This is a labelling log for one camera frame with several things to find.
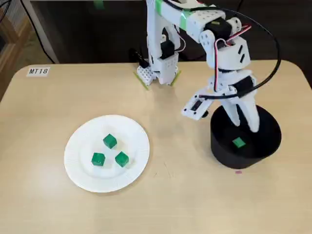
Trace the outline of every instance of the black cylinder container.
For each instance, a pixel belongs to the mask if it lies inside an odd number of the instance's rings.
[[[257,110],[260,127],[257,133],[250,131],[247,121],[237,106],[240,126],[236,127],[222,106],[211,118],[211,150],[223,165],[234,168],[247,168],[272,155],[282,139],[280,127],[275,118],[260,106]]]

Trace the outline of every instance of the white paper plate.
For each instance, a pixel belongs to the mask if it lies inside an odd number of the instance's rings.
[[[103,139],[112,134],[117,145],[109,149]],[[129,163],[115,162],[123,151]],[[105,154],[103,167],[91,162],[93,153]],[[133,119],[108,115],[94,118],[80,126],[65,147],[64,165],[69,178],[79,187],[96,193],[107,193],[126,187],[143,172],[150,155],[150,143],[144,129]]]

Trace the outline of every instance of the table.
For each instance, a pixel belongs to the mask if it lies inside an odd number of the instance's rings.
[[[261,81],[274,63],[251,68]],[[204,62],[179,68],[173,87],[154,82],[149,91],[133,64],[51,65],[45,78],[18,71],[0,103],[0,233],[311,233],[312,93],[300,69],[283,61],[259,90],[282,143],[237,174],[211,154],[211,115],[197,122],[180,114],[212,70]],[[68,178],[64,148],[80,125],[107,114],[139,122],[151,153],[133,184],[94,194]]]

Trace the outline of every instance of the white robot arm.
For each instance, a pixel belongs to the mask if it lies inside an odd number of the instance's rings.
[[[204,6],[196,0],[170,3],[185,9]],[[252,72],[242,70],[250,64],[250,56],[247,42],[239,35],[248,30],[248,26],[242,27],[238,18],[225,20],[225,13],[220,10],[180,11],[162,0],[147,0],[147,9],[149,66],[137,69],[139,77],[146,85],[150,85],[157,78],[160,84],[171,84],[174,80],[178,71],[180,47],[176,26],[185,30],[197,43],[201,43],[207,54],[208,66],[216,70],[215,75],[208,79],[208,86],[196,92],[183,108],[184,116],[199,120],[207,114],[207,109],[214,101],[206,97],[211,88],[214,96],[223,96],[237,94],[256,85]],[[168,38],[162,34],[163,29],[166,29]],[[243,97],[221,100],[226,113],[236,126],[240,125],[236,108],[239,105],[252,132],[259,129],[255,94],[256,91],[252,91]]]

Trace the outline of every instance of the green plastic cube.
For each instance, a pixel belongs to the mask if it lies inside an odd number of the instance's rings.
[[[116,144],[117,144],[117,140],[115,137],[113,137],[113,135],[108,134],[104,139],[103,139],[104,144],[112,149]]]
[[[237,148],[241,148],[243,147],[244,145],[246,145],[246,143],[242,140],[242,138],[238,137],[234,140],[232,140],[232,142],[234,143],[234,145],[237,147]]]
[[[95,166],[103,166],[105,161],[105,155],[101,153],[94,153],[92,157],[92,164]]]
[[[116,163],[119,164],[120,167],[124,167],[129,162],[129,157],[121,151],[116,157],[115,157]]]

